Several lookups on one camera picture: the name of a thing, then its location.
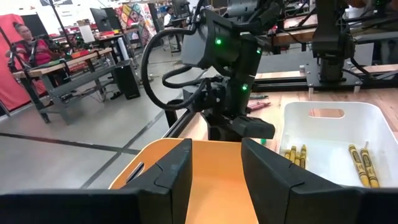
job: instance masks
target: green led light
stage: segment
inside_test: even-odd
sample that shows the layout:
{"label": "green led light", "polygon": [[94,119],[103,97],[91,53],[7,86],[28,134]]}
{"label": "green led light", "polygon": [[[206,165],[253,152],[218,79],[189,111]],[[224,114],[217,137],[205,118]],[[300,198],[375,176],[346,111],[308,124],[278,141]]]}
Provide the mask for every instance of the green led light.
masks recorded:
{"label": "green led light", "polygon": [[248,90],[248,84],[243,84],[243,86],[242,86],[242,90],[243,90],[243,91],[246,91],[246,90]]}

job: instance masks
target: orange bin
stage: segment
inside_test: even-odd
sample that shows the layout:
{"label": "orange bin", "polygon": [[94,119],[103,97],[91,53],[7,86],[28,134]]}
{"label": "orange bin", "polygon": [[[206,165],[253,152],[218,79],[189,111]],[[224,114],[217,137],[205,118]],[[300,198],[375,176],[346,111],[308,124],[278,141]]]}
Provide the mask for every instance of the orange bin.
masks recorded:
{"label": "orange bin", "polygon": [[[146,146],[111,184],[119,189],[144,163],[143,172],[181,142],[160,139]],[[240,142],[193,141],[192,187],[186,223],[258,223],[243,175]]]}
{"label": "orange bin", "polygon": [[90,53],[91,53],[91,52],[90,52],[89,50],[82,50],[82,51],[73,53],[73,54],[72,54],[72,58],[82,57],[82,56],[88,55],[88,54],[90,54]]}

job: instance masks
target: wooden table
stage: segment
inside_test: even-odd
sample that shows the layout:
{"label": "wooden table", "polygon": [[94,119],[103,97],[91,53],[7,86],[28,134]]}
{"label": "wooden table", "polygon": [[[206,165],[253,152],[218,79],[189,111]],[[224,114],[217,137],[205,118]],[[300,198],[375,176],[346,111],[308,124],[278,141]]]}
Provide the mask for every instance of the wooden table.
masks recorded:
{"label": "wooden table", "polygon": [[[107,54],[110,52],[112,52],[112,49],[106,48],[104,50],[100,50],[98,52],[98,54],[108,56]],[[30,77],[39,77],[43,81],[44,87],[47,90],[47,93],[49,94],[50,99],[54,103],[55,110],[48,109],[43,105],[37,92],[35,91],[34,87],[31,85],[32,84],[31,81],[27,79],[24,72],[15,72],[12,75],[14,76],[14,78],[21,79],[21,83],[23,84],[24,88],[26,89],[27,93],[29,94],[29,97],[30,97],[32,103],[34,104],[37,111],[39,112],[39,115],[41,115],[41,117],[43,118],[43,120],[46,123],[50,122],[50,119],[49,119],[47,113],[58,113],[61,115],[63,120],[67,124],[69,124],[70,117],[66,110],[66,108],[68,106],[67,104],[69,104],[73,101],[76,101],[80,98],[83,98],[84,96],[88,96],[89,94],[93,93],[94,91],[99,91],[102,94],[102,96],[105,97],[106,95],[103,91],[103,87],[111,84],[111,82],[112,82],[112,81],[108,81],[105,84],[102,84],[99,81],[99,77],[111,72],[115,68],[115,65],[112,65],[111,67],[106,68],[105,63],[103,63],[104,69],[95,71],[95,68],[91,62],[91,59],[97,57],[98,54],[97,54],[97,52],[93,52],[88,55],[67,61],[68,66],[86,61],[90,68],[91,74],[84,75],[80,78],[76,78],[76,79],[74,79],[68,83],[65,83],[63,85],[60,85],[60,86],[53,86],[53,84],[50,81],[49,76],[47,74],[51,75],[52,74],[51,72],[64,69],[65,68],[64,63],[56,64],[54,66],[47,67],[47,68],[38,68],[38,69],[33,69],[33,70],[28,71]],[[82,94],[80,94],[80,96],[76,96],[73,99],[70,99],[68,101],[61,100],[61,97],[64,94],[68,94],[68,93],[70,93],[70,91],[75,90],[79,86],[87,84],[88,82],[91,82],[91,81],[95,81],[95,83],[96,83],[96,86],[92,90],[85,91],[84,94],[82,93]]]}
{"label": "wooden table", "polygon": [[[104,54],[109,53],[111,51],[112,51],[111,48],[106,48],[104,50],[100,50],[98,53],[100,55],[104,55]],[[88,54],[88,55],[85,55],[85,56],[82,56],[82,57],[78,57],[78,58],[69,60],[69,61],[67,61],[67,65],[71,66],[71,65],[74,65],[74,64],[77,64],[77,63],[84,62],[85,60],[88,60],[88,59],[91,59],[91,58],[94,58],[94,57],[97,57],[97,53],[96,52],[93,52],[91,54]],[[48,74],[50,72],[53,72],[53,71],[56,71],[56,70],[59,70],[59,69],[63,69],[63,68],[65,68],[65,65],[63,63],[60,63],[58,65],[54,65],[54,66],[47,67],[47,68],[40,68],[40,69],[30,70],[29,71],[29,75],[30,75],[30,77],[41,77],[41,76],[43,76],[45,74]],[[26,78],[25,73],[22,72],[22,71],[14,72],[12,74],[12,76],[14,76],[14,78]]]}
{"label": "wooden table", "polygon": [[[299,22],[302,19],[304,19],[304,17],[305,16],[286,19],[285,20],[285,28],[296,26],[297,24],[299,24]],[[311,15],[308,18],[308,20],[305,21],[303,26],[308,26],[308,25],[317,24],[317,23],[318,23],[317,15]],[[306,43],[306,42],[312,41],[312,35],[314,32],[315,32],[315,28],[292,31],[292,32],[290,32],[290,34],[292,34],[297,40]],[[294,43],[297,43],[297,41],[291,35],[289,35],[287,33],[280,33],[274,37],[275,45],[286,45],[286,44],[294,44]]]}
{"label": "wooden table", "polygon": [[[378,65],[365,67],[370,72],[387,72],[391,70],[398,70],[398,65]],[[279,77],[297,77],[300,72],[275,72],[275,73],[260,73],[256,78],[279,78]],[[265,100],[251,100],[249,103],[254,102],[271,102],[271,106],[252,112],[249,116],[261,118],[264,121],[271,123],[275,126],[275,136],[272,140],[267,140],[266,146],[269,149],[276,150],[279,147],[279,140],[281,137],[282,128],[284,126],[284,107],[287,103],[295,101],[310,101],[307,91],[290,91],[290,92],[273,92],[266,93],[269,96]],[[384,116],[389,123],[392,131],[398,136],[398,89],[372,89],[361,90],[359,93],[354,94],[350,92],[319,92],[312,95],[312,101],[358,101],[374,104],[382,110]],[[317,116],[336,116],[333,113],[324,114],[324,111],[312,111]],[[180,138],[192,138],[196,140],[207,140],[207,124],[206,121],[196,114],[190,121],[188,126],[183,130],[179,136]]]}

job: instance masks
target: crayon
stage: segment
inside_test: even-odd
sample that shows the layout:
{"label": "crayon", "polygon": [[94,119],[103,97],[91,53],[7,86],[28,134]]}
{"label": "crayon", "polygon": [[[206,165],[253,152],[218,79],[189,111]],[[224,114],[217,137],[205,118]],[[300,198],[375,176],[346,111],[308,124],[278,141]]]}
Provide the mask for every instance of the crayon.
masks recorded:
{"label": "crayon", "polygon": [[369,183],[368,175],[366,174],[365,168],[362,165],[361,158],[359,157],[359,154],[356,151],[355,146],[350,144],[348,146],[348,150],[349,154],[351,155],[351,158],[353,159],[356,171],[359,175],[359,179],[361,179],[361,182],[365,187],[370,187],[371,185]]}
{"label": "crayon", "polygon": [[294,164],[300,166],[300,152],[296,152],[296,159],[294,160]]}
{"label": "crayon", "polygon": [[292,150],[290,151],[290,161],[294,163],[294,160],[296,159],[296,147],[292,146]]}
{"label": "crayon", "polygon": [[261,99],[265,99],[268,98],[268,96],[266,95],[256,95],[256,96],[250,96],[249,100],[261,100]]}
{"label": "crayon", "polygon": [[270,104],[271,103],[259,103],[258,105],[249,106],[249,108],[250,108],[250,111],[256,111],[261,108],[265,108],[265,107],[269,106]]}
{"label": "crayon", "polygon": [[290,150],[285,151],[285,158],[290,159]]}
{"label": "crayon", "polygon": [[253,106],[257,106],[257,105],[261,105],[261,104],[264,104],[264,103],[260,103],[260,102],[251,103],[251,104],[248,105],[248,108],[252,108]]}
{"label": "crayon", "polygon": [[379,188],[379,181],[377,180],[376,173],[374,171],[369,152],[366,148],[361,150],[361,157],[365,166],[366,173],[368,174],[371,188]]}
{"label": "crayon", "polygon": [[305,169],[305,160],[307,158],[307,147],[303,145],[301,147],[301,155],[300,155],[300,167]]}

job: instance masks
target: colorful poster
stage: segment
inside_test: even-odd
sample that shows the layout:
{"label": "colorful poster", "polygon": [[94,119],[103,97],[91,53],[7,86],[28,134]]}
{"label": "colorful poster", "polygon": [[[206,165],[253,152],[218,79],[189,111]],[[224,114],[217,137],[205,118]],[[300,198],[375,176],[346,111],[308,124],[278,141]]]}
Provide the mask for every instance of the colorful poster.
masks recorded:
{"label": "colorful poster", "polygon": [[[116,14],[119,16],[123,29],[128,30],[134,25],[138,26],[138,33],[144,46],[156,34],[148,4],[126,3],[116,9]],[[130,40],[138,39],[135,32],[131,32],[127,36]]]}

